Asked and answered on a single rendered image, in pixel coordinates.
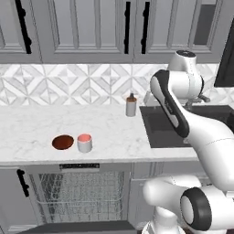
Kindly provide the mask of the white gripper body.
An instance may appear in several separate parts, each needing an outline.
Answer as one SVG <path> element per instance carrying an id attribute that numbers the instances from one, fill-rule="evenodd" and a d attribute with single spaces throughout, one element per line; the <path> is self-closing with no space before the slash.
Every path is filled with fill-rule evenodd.
<path id="1" fill-rule="evenodd" d="M 145 106 L 159 106 L 159 101 L 154 97 L 154 95 L 148 90 L 144 96 Z"/>

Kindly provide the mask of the dark sink basin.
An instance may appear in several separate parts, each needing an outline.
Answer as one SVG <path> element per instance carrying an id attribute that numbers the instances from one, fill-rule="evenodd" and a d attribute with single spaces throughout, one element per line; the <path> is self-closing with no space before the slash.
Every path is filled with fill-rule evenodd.
<path id="1" fill-rule="evenodd" d="M 174 130 L 160 106 L 141 106 L 140 111 L 152 148 L 190 147 Z M 234 110 L 228 105 L 193 106 L 192 113 L 225 123 L 234 132 Z"/>

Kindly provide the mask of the dishwasher door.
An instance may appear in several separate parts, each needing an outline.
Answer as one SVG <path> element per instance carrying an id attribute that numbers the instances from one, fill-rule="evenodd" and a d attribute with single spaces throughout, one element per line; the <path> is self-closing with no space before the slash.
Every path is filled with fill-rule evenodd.
<path id="1" fill-rule="evenodd" d="M 101 222 L 52 223 L 18 234 L 137 234 L 127 220 Z"/>

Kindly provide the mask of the brown bowl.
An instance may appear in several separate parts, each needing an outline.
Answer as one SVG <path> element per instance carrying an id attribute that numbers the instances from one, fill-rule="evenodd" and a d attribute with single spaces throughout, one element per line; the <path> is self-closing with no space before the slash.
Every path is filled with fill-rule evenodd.
<path id="1" fill-rule="evenodd" d="M 67 134 L 62 134 L 56 136 L 52 141 L 52 146 L 57 150 L 67 150 L 74 143 L 74 139 L 72 136 Z"/>

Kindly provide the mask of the grey sink base cupboard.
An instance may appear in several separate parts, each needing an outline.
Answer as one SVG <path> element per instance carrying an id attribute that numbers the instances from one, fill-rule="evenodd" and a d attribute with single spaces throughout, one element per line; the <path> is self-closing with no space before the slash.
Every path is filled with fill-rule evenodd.
<path id="1" fill-rule="evenodd" d="M 157 176 L 194 175 L 203 186 L 210 184 L 206 173 L 198 161 L 180 162 L 140 162 L 132 167 L 132 180 L 129 196 L 128 220 L 136 228 L 142 229 L 154 214 L 143 195 L 143 186 L 147 179 Z"/>

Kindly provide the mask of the dishwasher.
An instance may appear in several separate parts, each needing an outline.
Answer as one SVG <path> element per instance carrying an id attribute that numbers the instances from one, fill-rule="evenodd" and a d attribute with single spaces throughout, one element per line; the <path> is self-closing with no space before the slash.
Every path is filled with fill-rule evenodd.
<path id="1" fill-rule="evenodd" d="M 124 172 L 123 179 L 123 219 L 127 219 L 128 211 L 128 196 L 131 179 L 131 165 L 129 163 L 86 163 L 86 164 L 57 164 L 57 165 L 29 165 L 26 167 L 28 181 L 33 191 L 32 205 L 37 214 L 39 224 L 52 224 L 45 223 L 42 220 L 41 212 L 39 211 L 37 198 L 30 180 L 30 175 L 38 174 L 57 174 L 57 173 L 103 173 L 103 172 Z"/>

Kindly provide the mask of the white soap bottle brown pump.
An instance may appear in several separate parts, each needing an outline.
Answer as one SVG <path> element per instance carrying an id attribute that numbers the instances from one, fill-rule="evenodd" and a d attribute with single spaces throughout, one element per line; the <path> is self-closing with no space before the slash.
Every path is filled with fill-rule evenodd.
<path id="1" fill-rule="evenodd" d="M 134 117 L 136 113 L 136 98 L 133 93 L 126 99 L 126 115 L 128 117 Z"/>

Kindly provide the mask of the black flat panel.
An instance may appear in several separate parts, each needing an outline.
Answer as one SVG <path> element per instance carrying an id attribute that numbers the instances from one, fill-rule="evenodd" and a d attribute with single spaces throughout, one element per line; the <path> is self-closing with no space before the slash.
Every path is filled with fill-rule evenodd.
<path id="1" fill-rule="evenodd" d="M 234 29 L 229 31 L 228 40 L 218 67 L 214 87 L 234 87 Z"/>

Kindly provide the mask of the grey tap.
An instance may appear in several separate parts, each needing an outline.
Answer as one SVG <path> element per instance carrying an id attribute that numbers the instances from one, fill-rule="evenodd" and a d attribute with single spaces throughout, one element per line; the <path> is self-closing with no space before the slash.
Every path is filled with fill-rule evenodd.
<path id="1" fill-rule="evenodd" d="M 200 102 L 210 102 L 210 98 L 204 96 L 203 94 L 200 94 L 197 98 L 195 99 L 190 99 L 186 102 L 185 107 L 191 108 L 193 103 L 200 103 Z"/>

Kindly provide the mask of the grey glazed wall cupboard door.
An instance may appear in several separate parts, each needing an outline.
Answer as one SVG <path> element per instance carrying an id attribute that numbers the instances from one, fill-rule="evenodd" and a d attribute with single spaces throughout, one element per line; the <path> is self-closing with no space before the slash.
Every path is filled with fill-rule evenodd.
<path id="1" fill-rule="evenodd" d="M 146 53 L 142 54 L 144 3 L 150 2 Z M 218 63 L 223 53 L 234 0 L 136 0 L 134 59 L 167 63 L 189 50 L 199 63 Z"/>

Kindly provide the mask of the white cup pink inside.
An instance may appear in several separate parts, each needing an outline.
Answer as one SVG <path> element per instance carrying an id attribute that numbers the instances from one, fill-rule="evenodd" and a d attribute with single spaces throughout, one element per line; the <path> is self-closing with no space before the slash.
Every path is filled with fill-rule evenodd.
<path id="1" fill-rule="evenodd" d="M 88 153 L 92 149 L 92 138 L 90 134 L 83 133 L 77 138 L 78 149 L 82 153 Z"/>

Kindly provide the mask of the grey base cupboard door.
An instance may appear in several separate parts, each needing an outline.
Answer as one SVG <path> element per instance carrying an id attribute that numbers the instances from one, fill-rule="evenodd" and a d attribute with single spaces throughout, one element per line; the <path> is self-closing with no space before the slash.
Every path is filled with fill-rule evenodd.
<path id="1" fill-rule="evenodd" d="M 37 226 L 37 217 L 17 175 L 18 167 L 0 166 L 0 229 L 16 234 Z"/>

